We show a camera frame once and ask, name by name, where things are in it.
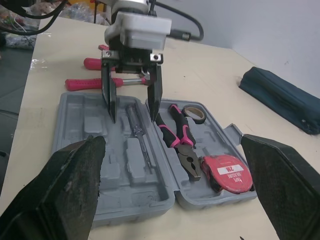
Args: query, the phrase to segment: red tape measure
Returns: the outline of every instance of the red tape measure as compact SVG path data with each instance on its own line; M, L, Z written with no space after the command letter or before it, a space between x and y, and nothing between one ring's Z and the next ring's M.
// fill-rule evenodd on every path
M240 194L249 191L253 185L248 167L231 155L204 156L201 169L216 192L225 189Z

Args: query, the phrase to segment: gray plastic tool case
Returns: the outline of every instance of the gray plastic tool case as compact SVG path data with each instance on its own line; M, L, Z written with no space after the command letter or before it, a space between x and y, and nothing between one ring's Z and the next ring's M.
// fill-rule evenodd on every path
M101 167L100 193L92 227L140 221L166 213L175 199L187 209L204 209L215 205L233 204L256 198L256 191L233 194L226 190L215 192L205 174L199 181L190 181L181 166L176 151L168 148L155 122L150 121L148 108L135 97L118 96L117 120L112 123L101 94L66 92L61 95L52 152L89 135L103 136L105 157ZM146 164L140 144L133 136L126 106L135 104L151 168ZM176 124L168 108L177 104L202 108L207 118L203 124L187 117L196 140L198 157L233 155L246 161L238 152L241 133L233 124L222 129L209 111L200 103L162 99L160 114L163 121L176 132Z

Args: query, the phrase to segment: white table surface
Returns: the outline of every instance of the white table surface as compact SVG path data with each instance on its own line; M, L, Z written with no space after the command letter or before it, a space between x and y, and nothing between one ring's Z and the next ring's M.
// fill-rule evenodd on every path
M0 197L0 214L51 156L65 80L100 77L100 71L86 70L83 60L100 58L97 46L104 44L104 31L101 25L58 18L37 37ZM305 134L238 88L252 63L231 49L172 39L166 41L163 53L163 98L201 102L223 128L234 123L243 133L290 145L320 171L320 136ZM117 94L144 102L147 89L127 86L118 88ZM240 236L245 240L278 239L258 199L193 211L176 203L160 217L93 229L89 239L239 240Z

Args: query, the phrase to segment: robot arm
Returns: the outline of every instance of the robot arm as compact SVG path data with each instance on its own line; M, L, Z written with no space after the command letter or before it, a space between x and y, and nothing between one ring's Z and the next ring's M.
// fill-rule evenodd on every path
M104 40L109 50L102 51L102 95L113 122L117 120L116 85L111 79L111 68L117 73L140 74L149 72L147 88L150 118L157 117L162 98L161 64L166 37L171 32L170 19L149 14L147 0L113 0L111 5L112 25L105 30Z

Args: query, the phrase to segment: tool case latch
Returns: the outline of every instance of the tool case latch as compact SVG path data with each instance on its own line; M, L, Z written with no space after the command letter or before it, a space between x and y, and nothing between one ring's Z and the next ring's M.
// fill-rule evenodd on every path
M230 139L236 146L241 144L243 133L235 124L231 123L224 129L224 132L230 137Z

